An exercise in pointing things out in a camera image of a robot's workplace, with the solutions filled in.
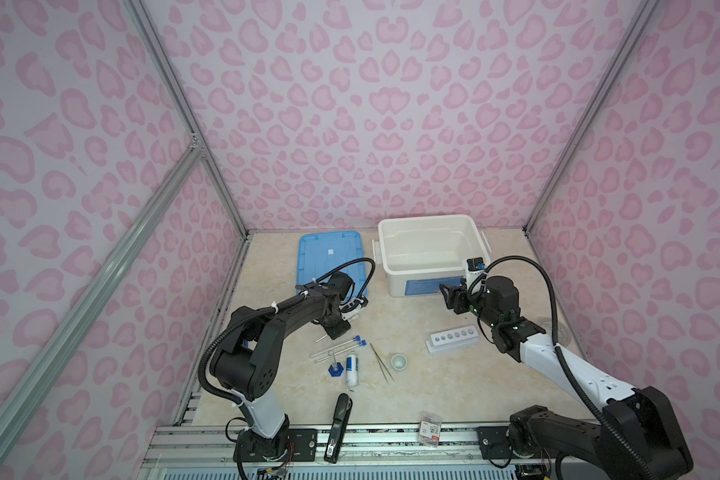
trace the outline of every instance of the heart pattern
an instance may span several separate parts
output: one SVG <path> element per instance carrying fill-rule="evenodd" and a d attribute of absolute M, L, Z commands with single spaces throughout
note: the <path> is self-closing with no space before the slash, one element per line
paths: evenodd
<path fill-rule="evenodd" d="M 200 216 L 193 220 L 192 212 Z M 180 260 L 179 249 L 166 247 L 168 232 L 179 245 L 200 234 L 202 248 Z M 1 467 L 2 478 L 134 478 L 154 428 L 173 413 L 239 242 L 211 179 L 197 166 L 38 409 L 28 437 Z M 171 289 L 177 271 L 192 275 Z M 171 307 L 154 301 L 157 292 L 168 295 Z M 0 304 L 0 319 L 6 308 Z M 30 318 L 14 341 L 47 341 L 58 326 L 52 315 L 47 309 Z M 14 360 L 0 370 L 0 396 L 28 367 Z"/>
<path fill-rule="evenodd" d="M 252 229 L 525 224 L 638 5 L 146 3 Z"/>
<path fill-rule="evenodd" d="M 720 478 L 720 2 L 662 4 L 531 241 L 595 365 L 672 401 L 683 478 Z"/>
<path fill-rule="evenodd" d="M 189 143 L 125 15 L 117 0 L 0 2 L 0 404 Z M 184 191 L 193 196 L 178 198 L 170 212 L 181 216 L 182 228 L 173 231 L 167 220 L 159 227 L 0 478 L 127 478 L 140 463 L 148 432 L 178 399 L 182 382 L 174 372 L 192 353 L 180 348 L 198 343 L 190 324 L 208 318 L 236 251 L 238 239 L 208 182 L 202 168 L 188 181 Z M 192 256 L 198 268 L 161 244 L 166 231 L 187 245 L 202 233 L 204 250 Z M 165 280 L 179 266 L 193 276 L 169 293 Z M 190 299 L 195 311 L 166 314 L 167 305 Z M 145 329 L 144 319 L 155 315 L 183 325 L 185 340 L 162 340 L 179 355 L 164 366 L 154 362 L 159 371 L 124 378 L 124 359 L 137 346 L 148 352 L 161 342 L 154 323 Z M 125 407 L 123 395 L 110 404 L 118 381 L 127 384 L 134 413 L 109 439 Z"/>

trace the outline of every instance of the pink heart patterned wallpaper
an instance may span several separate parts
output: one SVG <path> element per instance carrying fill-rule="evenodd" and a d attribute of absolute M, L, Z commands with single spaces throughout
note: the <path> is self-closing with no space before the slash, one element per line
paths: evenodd
<path fill-rule="evenodd" d="M 239 239 L 198 165 L 17 446 L 0 480 L 134 478 L 168 423 Z"/>
<path fill-rule="evenodd" d="M 0 0 L 0 404 L 188 144 L 116 0 Z"/>
<path fill-rule="evenodd" d="M 148 0 L 249 228 L 523 225 L 637 0 Z"/>
<path fill-rule="evenodd" d="M 594 363 L 720 479 L 720 0 L 664 2 L 532 241 Z"/>

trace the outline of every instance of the slotted blue panel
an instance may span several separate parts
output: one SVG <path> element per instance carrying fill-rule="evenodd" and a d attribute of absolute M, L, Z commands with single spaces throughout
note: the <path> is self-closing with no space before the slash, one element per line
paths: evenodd
<path fill-rule="evenodd" d="M 246 468 L 249 478 L 256 468 Z M 291 467 L 289 480 L 518 480 L 514 466 L 309 466 Z M 165 480 L 239 480 L 236 467 L 168 468 Z"/>
<path fill-rule="evenodd" d="M 319 278 L 341 264 L 364 256 L 362 239 L 358 232 L 305 235 L 298 241 L 296 284 L 309 283 L 313 278 Z M 355 281 L 355 296 L 359 295 L 359 289 L 365 282 L 365 267 L 366 263 L 363 262 L 342 269 L 342 272 L 348 274 Z"/>

